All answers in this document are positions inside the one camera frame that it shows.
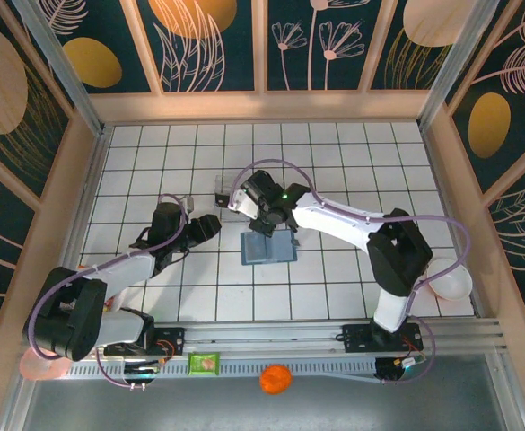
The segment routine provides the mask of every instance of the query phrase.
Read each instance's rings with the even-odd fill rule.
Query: white tile floor
[[[415,122],[130,126],[115,128],[81,257],[104,262],[125,251],[150,224],[159,192],[191,193],[191,216],[214,213],[214,179],[261,158],[284,158],[309,173],[321,194],[369,211],[395,207],[443,214]],[[268,171],[290,184],[302,176]],[[455,257],[445,224],[422,222],[434,256]],[[220,235],[158,277],[129,288],[127,305],[160,322],[286,321],[372,317],[379,286],[368,256],[347,242],[300,230],[298,261],[242,266],[240,233],[223,222]],[[420,316],[473,315],[469,300],[416,297]]]

